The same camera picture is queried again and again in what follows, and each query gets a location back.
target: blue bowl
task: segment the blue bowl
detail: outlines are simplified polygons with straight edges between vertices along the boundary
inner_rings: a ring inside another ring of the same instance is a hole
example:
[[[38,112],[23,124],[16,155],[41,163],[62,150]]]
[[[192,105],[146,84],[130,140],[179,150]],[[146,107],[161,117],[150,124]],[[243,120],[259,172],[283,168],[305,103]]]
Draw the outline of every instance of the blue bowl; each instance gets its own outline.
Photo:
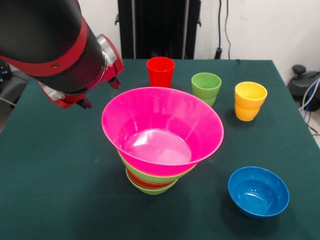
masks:
[[[229,194],[249,218],[263,219],[280,214],[289,203],[289,190],[273,172],[256,166],[236,170],[229,178]]]

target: cup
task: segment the cup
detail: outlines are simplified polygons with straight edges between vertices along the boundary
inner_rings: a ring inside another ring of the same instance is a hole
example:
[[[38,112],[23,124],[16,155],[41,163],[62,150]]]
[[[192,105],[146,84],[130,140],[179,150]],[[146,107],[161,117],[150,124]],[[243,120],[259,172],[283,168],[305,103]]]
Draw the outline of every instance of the cup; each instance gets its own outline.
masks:
[[[259,83],[240,82],[235,86],[235,115],[241,121],[252,121],[266,100],[268,91]]]
[[[191,82],[193,95],[212,107],[221,87],[220,77],[209,72],[201,72],[194,75]]]
[[[170,88],[175,62],[164,56],[151,58],[146,63],[151,87]]]

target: pink bowl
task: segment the pink bowl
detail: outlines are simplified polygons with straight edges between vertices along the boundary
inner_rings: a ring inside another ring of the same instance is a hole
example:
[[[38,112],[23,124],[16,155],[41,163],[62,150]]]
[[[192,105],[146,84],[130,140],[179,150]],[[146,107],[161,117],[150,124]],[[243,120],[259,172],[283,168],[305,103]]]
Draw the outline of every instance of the pink bowl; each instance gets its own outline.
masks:
[[[186,172],[220,147],[224,127],[201,99],[172,88],[142,87],[113,98],[102,129],[133,167],[146,174]]]

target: bowl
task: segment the bowl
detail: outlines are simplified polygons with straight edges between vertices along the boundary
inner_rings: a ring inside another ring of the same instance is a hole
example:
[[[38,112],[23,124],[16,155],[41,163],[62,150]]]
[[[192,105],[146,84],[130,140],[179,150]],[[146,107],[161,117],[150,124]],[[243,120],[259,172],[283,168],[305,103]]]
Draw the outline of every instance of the bowl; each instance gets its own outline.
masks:
[[[145,193],[145,194],[149,194],[149,195],[159,195],[159,194],[163,194],[165,191],[167,191],[168,189],[170,189],[177,181],[175,180],[173,183],[171,183],[170,185],[163,187],[163,188],[159,188],[159,189],[148,189],[148,188],[144,188],[141,187],[137,184],[135,184],[132,179],[130,178],[129,174],[128,174],[128,170],[125,169],[125,173],[127,178],[129,179],[129,181],[132,183],[132,185],[134,185],[137,189],[139,189],[141,192]]]
[[[131,178],[132,182],[134,182],[139,187],[145,188],[145,189],[162,189],[166,186],[172,184],[174,181],[170,181],[167,183],[152,183],[144,181],[137,176],[135,176],[132,172],[130,172],[128,169],[126,169],[126,172],[128,173],[129,177]]]
[[[229,178],[228,190],[236,206],[253,219],[280,214],[290,200],[284,181],[273,172],[256,166],[236,170]]]
[[[123,158],[154,176],[180,175],[220,147],[224,127],[201,99],[172,88],[141,87],[113,98],[102,129]]]
[[[141,172],[139,170],[137,170],[136,168],[134,168],[133,166],[131,166],[119,153],[119,156],[122,160],[122,162],[124,163],[124,165],[126,166],[127,169],[130,170],[131,173],[133,173],[135,176],[137,176],[138,178],[140,178],[141,180],[144,180],[146,182],[149,183],[153,183],[153,184],[165,184],[168,182],[173,182],[181,177],[183,177],[185,174],[187,174],[191,169],[194,168],[191,167],[189,170],[182,172],[179,175],[174,175],[174,176],[155,176],[155,175],[150,175],[144,172]]]

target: white wall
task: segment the white wall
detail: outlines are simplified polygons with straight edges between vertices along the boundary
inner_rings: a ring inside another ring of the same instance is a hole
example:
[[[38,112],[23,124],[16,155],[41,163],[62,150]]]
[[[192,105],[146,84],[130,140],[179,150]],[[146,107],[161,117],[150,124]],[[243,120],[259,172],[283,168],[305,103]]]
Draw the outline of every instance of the white wall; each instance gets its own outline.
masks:
[[[212,59],[218,46],[219,0],[201,0],[195,58]],[[117,0],[79,0],[82,14],[95,35],[105,34],[121,51]],[[320,69],[320,0],[229,0],[227,31],[232,59],[272,59],[283,80],[291,67]],[[227,59],[226,0],[222,0],[222,58]]]
[[[78,0],[82,15],[94,35],[104,34],[121,54],[119,23],[115,25],[118,0]]]

